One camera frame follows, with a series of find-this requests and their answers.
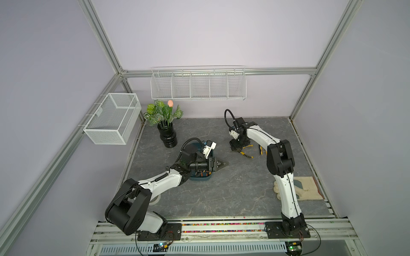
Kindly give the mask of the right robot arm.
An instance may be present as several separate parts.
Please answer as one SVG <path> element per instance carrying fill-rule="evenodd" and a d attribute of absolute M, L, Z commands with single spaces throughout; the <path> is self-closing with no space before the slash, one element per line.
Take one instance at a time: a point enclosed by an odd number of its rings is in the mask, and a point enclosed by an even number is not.
<path fill-rule="evenodd" d="M 229 126 L 233 150 L 242 150 L 251 141 L 266 151 L 266 166 L 274 176 L 281 196 L 281 217 L 283 233 L 291 237 L 307 229 L 304 215 L 299 206 L 294 186 L 295 159 L 288 140 L 280 140 L 268 134 L 255 122 L 235 118 Z"/>

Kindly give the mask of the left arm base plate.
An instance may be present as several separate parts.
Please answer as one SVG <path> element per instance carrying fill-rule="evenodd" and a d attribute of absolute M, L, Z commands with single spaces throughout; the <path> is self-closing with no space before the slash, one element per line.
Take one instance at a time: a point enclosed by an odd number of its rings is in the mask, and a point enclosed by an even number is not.
<path fill-rule="evenodd" d="M 167 223 L 162 225 L 156 233 L 140 231 L 137 235 L 137 241 L 180 241 L 181 235 L 181 223 Z"/>

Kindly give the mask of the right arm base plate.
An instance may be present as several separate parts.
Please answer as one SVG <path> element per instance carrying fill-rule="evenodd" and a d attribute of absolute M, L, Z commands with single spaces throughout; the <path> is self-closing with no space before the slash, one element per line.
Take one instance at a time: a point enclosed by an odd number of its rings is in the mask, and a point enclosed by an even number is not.
<path fill-rule="evenodd" d="M 308 239 L 311 237 L 306 223 L 289 224 L 285 221 L 268 221 L 264 231 L 269 239 Z"/>

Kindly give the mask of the yellow black pliers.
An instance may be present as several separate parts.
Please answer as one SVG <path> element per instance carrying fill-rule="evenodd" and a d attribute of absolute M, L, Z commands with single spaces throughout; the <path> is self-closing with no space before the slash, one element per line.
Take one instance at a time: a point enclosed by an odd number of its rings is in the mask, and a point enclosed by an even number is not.
<path fill-rule="evenodd" d="M 250 155 L 246 154 L 246 153 L 243 151 L 244 149 L 246 149 L 246 148 L 251 148 L 251 147 L 253 147 L 252 144 L 251 144 L 251 145 L 244 146 L 243 148 L 241 148 L 241 149 L 239 150 L 239 153 L 240 153 L 242 156 L 244 156 L 244 157 L 246 157 L 246 158 L 248 158 L 248 159 L 253 159 L 253 158 L 254 158 L 253 156 L 250 156 Z"/>
<path fill-rule="evenodd" d="M 259 146 L 259 154 L 260 155 L 267 155 L 268 152 L 262 146 Z"/>

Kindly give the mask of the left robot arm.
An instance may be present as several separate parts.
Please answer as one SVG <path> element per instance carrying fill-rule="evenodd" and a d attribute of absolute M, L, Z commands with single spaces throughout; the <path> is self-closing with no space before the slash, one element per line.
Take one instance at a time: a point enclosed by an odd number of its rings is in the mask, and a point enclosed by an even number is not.
<path fill-rule="evenodd" d="M 148 211 L 149 203 L 194 175 L 209 176 L 223 168 L 225 163 L 212 153 L 216 146 L 211 140 L 191 138 L 182 145 L 175 163 L 162 174 L 140 181 L 126 180 L 105 210 L 106 221 L 126 235 L 146 233 L 164 238 L 171 228 L 165 217 Z"/>

